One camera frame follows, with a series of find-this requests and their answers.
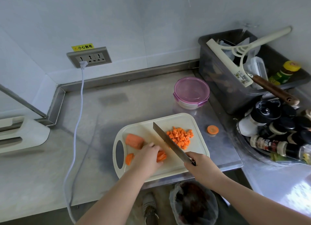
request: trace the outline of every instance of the forearm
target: forearm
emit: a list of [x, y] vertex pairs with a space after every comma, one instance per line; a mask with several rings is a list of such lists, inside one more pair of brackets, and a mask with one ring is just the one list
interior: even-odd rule
[[144, 180], [137, 172], [127, 171], [76, 224], [125, 224], [143, 183]]
[[251, 225], [311, 224], [311, 219], [238, 183], [224, 178], [215, 190]]

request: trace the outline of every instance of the white plastic turner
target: white plastic turner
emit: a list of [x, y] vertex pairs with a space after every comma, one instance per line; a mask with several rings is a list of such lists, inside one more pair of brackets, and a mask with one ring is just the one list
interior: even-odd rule
[[[248, 74], [244, 71], [243, 68], [243, 58], [248, 53], [249, 50], [266, 44], [267, 42], [271, 42], [274, 39], [280, 38], [286, 34], [288, 34], [292, 30], [291, 26], [285, 27], [281, 30], [278, 30], [274, 33], [271, 33], [267, 36], [257, 39], [254, 42], [251, 42], [247, 45], [241, 46], [221, 46], [217, 44], [214, 39], [210, 39], [206, 44], [210, 47], [210, 49], [216, 54], [216, 56], [224, 63], [225, 66], [231, 71], [232, 74], [236, 76], [236, 78], [245, 86], [249, 86], [253, 83], [253, 80], [248, 76]], [[222, 51], [222, 50], [231, 50], [235, 56], [241, 58], [240, 66], [235, 65], [232, 60]]]

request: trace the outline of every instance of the plastic bag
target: plastic bag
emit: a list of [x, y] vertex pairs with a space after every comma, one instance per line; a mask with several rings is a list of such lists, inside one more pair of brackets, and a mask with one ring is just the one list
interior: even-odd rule
[[169, 201], [178, 225], [213, 225], [218, 218], [215, 195], [196, 181], [177, 183]]

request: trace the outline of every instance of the white cable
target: white cable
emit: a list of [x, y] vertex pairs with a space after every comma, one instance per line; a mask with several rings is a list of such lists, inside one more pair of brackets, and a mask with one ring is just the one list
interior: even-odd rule
[[67, 172], [67, 174], [65, 176], [64, 183], [63, 183], [64, 197], [65, 197], [65, 201], [66, 201], [66, 205], [67, 205], [67, 210], [68, 210], [69, 217], [70, 217], [70, 219], [71, 219], [73, 224], [76, 224], [76, 220], [74, 219], [74, 217], [72, 215], [72, 212], [71, 212], [71, 209], [70, 209], [70, 204], [69, 204], [69, 201], [67, 200], [67, 197], [66, 197], [66, 187], [65, 186], [66, 186], [66, 181], [68, 179], [69, 173], [71, 172], [72, 167], [73, 167], [73, 165], [75, 164], [75, 161], [76, 161], [76, 135], [77, 135], [77, 129], [78, 129], [79, 122], [81, 120], [82, 110], [83, 110], [83, 86], [84, 86], [83, 70], [87, 66], [87, 64], [88, 64], [88, 62], [80, 62], [80, 67], [81, 67], [81, 72], [82, 72], [80, 115], [79, 115], [79, 118], [78, 118], [78, 121], [77, 121], [77, 124], [76, 124], [75, 132], [73, 134], [73, 159], [72, 159], [72, 163], [71, 163], [71, 165], [69, 167], [69, 170], [68, 170], [68, 172]]

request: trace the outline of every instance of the gray plastic bin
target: gray plastic bin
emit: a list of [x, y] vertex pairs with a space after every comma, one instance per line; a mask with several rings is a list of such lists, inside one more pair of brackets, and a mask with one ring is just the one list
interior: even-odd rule
[[[251, 86], [248, 86], [247, 88], [244, 87], [206, 44], [211, 38], [215, 41], [218, 39], [225, 39], [229, 42], [236, 42], [237, 38], [241, 35], [241, 32], [241, 29], [230, 30], [217, 34], [205, 35], [198, 40], [201, 46], [199, 72], [220, 104], [229, 114], [233, 114], [238, 109], [250, 104], [250, 102], [259, 99], [260, 96], [269, 93], [268, 91], [265, 91], [265, 89], [256, 90]], [[257, 39], [257, 37], [249, 31], [246, 31], [237, 43], [248, 37], [250, 37], [251, 42]], [[278, 72], [283, 64], [290, 60], [268, 45], [261, 46], [257, 56], [261, 57], [265, 62], [268, 77]], [[310, 79], [310, 74], [305, 70], [300, 69], [293, 74], [287, 83], [282, 84], [279, 87], [281, 89], [297, 87], [306, 84]]]

